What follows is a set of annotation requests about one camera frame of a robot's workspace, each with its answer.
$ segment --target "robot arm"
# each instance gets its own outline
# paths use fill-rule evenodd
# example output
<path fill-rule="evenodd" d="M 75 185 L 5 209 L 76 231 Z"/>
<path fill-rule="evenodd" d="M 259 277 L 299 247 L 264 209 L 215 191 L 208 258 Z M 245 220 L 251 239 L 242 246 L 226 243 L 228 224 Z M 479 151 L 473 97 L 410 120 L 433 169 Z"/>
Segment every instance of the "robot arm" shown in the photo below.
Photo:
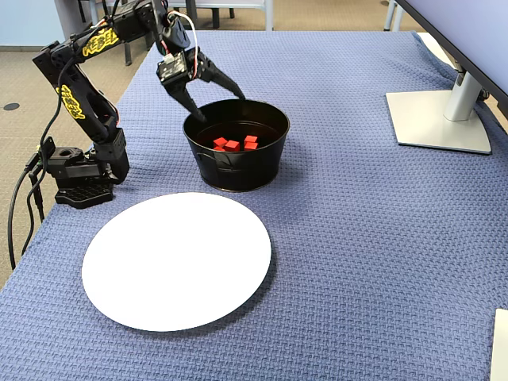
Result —
<path fill-rule="evenodd" d="M 198 47 L 186 50 L 190 41 L 182 23 L 176 15 L 168 13 L 164 3 L 130 2 L 112 17 L 105 17 L 95 28 L 73 35 L 62 44 L 56 41 L 33 59 L 56 92 L 61 92 L 63 106 L 94 143 L 89 152 L 54 145 L 45 148 L 50 155 L 48 173 L 56 179 L 59 188 L 57 202 L 82 209 L 109 201 L 113 197 L 111 184 L 121 183 L 129 171 L 124 133 L 117 127 L 118 111 L 80 69 L 79 64 L 86 60 L 123 42 L 152 34 L 164 56 L 156 71 L 161 84 L 198 120 L 205 121 L 205 117 L 186 89 L 186 84 L 194 79 L 215 82 L 244 98 L 238 85 Z"/>

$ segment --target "black bucket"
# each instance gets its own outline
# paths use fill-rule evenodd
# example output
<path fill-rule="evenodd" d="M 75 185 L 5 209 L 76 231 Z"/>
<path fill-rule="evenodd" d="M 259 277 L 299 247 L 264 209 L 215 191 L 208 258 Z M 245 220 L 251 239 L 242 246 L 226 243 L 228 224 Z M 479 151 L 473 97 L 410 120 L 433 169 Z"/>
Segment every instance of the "black bucket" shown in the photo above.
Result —
<path fill-rule="evenodd" d="M 183 132 L 206 183 L 223 191 L 251 191 L 267 185 L 279 170 L 289 131 L 286 114 L 267 103 L 229 99 L 200 109 L 206 123 L 189 116 Z M 247 135 L 258 137 L 253 151 L 219 152 L 214 140 L 224 137 L 243 144 Z"/>

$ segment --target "monitor stand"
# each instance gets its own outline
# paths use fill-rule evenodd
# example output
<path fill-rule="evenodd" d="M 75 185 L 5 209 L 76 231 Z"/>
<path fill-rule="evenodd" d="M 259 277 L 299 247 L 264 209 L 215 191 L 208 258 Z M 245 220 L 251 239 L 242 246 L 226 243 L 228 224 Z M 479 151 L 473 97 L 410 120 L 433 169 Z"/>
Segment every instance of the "monitor stand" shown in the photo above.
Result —
<path fill-rule="evenodd" d="M 482 86 L 459 74 L 453 90 L 387 93 L 401 145 L 491 153 L 487 132 L 473 110 Z"/>

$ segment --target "gray floor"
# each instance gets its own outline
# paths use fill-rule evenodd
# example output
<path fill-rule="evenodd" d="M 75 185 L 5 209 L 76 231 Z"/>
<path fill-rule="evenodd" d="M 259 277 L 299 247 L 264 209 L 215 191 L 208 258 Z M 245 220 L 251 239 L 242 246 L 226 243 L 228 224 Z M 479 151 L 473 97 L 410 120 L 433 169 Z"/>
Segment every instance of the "gray floor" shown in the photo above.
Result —
<path fill-rule="evenodd" d="M 275 0 L 276 30 L 382 30 L 386 17 L 386 2 L 378 0 Z M 211 27 L 211 11 L 199 10 L 205 27 Z M 221 29 L 264 30 L 264 13 L 259 10 L 236 10 L 236 18 L 229 19 L 228 10 L 221 10 Z M 422 31 L 407 15 L 402 30 Z M 144 41 L 132 43 L 133 65 L 124 65 L 123 49 L 112 49 L 82 65 L 84 71 L 111 101 L 117 102 L 129 85 L 137 68 L 146 55 Z M 56 95 L 52 87 L 32 63 L 32 52 L 0 52 L 0 106 L 17 102 L 15 111 L 0 108 L 0 286 L 10 276 L 7 252 L 6 221 L 13 186 L 26 160 L 36 151 L 40 135 L 52 117 L 56 107 Z M 51 136 L 58 145 L 86 148 L 90 141 L 63 112 L 51 129 Z M 44 181 L 44 208 L 46 213 L 53 204 L 56 192 L 54 181 Z M 28 182 L 21 188 L 15 209 L 14 244 L 19 252 L 29 227 L 25 196 Z"/>

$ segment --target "monitor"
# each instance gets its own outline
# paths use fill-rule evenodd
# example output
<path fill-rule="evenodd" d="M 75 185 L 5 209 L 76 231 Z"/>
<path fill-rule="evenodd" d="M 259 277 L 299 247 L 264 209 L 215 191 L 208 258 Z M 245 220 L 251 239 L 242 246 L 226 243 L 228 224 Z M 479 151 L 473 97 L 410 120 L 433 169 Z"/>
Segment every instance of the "monitor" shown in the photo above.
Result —
<path fill-rule="evenodd" d="M 397 0 L 466 71 L 452 90 L 387 94 L 400 144 L 491 153 L 473 110 L 482 87 L 508 106 L 507 0 Z"/>

